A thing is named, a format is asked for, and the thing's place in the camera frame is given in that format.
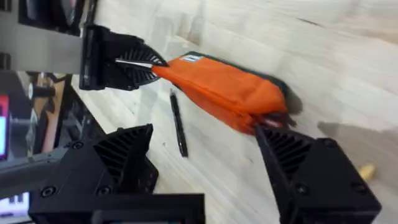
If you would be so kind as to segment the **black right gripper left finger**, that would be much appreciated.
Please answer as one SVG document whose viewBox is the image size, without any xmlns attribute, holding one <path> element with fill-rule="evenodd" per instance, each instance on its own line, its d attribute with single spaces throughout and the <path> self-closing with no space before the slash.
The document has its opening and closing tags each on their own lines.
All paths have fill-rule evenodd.
<svg viewBox="0 0 398 224">
<path fill-rule="evenodd" d="M 30 215 L 101 196 L 151 194 L 159 176 L 147 158 L 153 130 L 152 124 L 119 128 L 80 147 L 72 144 L 32 197 Z"/>
</svg>

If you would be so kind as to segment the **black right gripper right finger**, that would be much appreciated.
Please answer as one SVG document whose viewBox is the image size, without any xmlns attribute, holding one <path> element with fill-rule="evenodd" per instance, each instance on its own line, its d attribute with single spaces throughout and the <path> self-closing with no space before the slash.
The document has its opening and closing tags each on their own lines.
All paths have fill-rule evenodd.
<svg viewBox="0 0 398 224">
<path fill-rule="evenodd" d="M 372 223 L 382 205 L 339 144 L 255 127 L 283 224 Z"/>
</svg>

